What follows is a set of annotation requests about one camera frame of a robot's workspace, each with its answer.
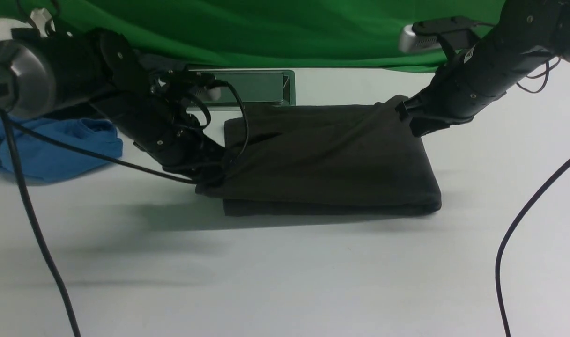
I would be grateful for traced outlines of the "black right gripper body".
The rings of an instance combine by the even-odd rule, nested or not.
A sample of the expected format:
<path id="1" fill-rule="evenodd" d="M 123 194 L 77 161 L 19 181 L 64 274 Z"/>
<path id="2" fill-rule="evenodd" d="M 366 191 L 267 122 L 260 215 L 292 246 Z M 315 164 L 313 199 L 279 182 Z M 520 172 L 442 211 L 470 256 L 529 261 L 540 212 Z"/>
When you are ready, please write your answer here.
<path id="1" fill-rule="evenodd" d="M 403 123 L 407 123 L 414 137 L 423 137 L 454 125 L 472 122 L 474 117 L 454 117 L 422 92 L 398 103 L 395 111 Z"/>

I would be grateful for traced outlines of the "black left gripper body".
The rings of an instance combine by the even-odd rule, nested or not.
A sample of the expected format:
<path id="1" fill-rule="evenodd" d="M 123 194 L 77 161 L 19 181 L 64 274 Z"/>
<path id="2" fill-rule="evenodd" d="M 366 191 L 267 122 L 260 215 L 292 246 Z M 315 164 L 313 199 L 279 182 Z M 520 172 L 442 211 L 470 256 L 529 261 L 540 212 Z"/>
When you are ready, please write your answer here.
<path id="1" fill-rule="evenodd" d="M 187 181 L 220 181 L 229 151 L 204 134 L 211 116 L 203 95 L 228 87 L 209 73 L 127 71 L 115 74 L 90 104 L 163 171 Z"/>

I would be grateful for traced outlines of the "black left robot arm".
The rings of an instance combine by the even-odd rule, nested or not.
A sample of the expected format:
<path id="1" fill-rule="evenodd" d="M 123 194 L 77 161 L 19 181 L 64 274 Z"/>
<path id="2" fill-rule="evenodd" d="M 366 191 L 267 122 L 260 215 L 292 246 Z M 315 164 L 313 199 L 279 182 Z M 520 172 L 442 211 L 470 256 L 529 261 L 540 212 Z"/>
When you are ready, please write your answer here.
<path id="1" fill-rule="evenodd" d="M 198 94 L 220 85 L 211 74 L 146 70 L 110 30 L 38 37 L 19 29 L 0 41 L 0 110 L 27 119 L 88 103 L 163 169 L 195 183 L 221 179 L 226 156 L 186 109 L 208 114 Z"/>

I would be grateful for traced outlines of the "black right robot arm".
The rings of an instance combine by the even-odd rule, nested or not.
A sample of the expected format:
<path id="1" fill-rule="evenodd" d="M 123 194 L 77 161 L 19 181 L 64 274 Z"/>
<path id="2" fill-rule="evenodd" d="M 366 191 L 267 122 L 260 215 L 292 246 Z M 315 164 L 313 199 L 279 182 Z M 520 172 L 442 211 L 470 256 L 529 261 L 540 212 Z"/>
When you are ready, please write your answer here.
<path id="1" fill-rule="evenodd" d="M 414 136 L 471 122 L 555 57 L 570 63 L 570 0 L 507 0 L 485 36 L 474 26 L 477 21 L 453 16 L 404 28 L 401 51 L 436 38 L 447 57 L 428 86 L 396 107 Z"/>

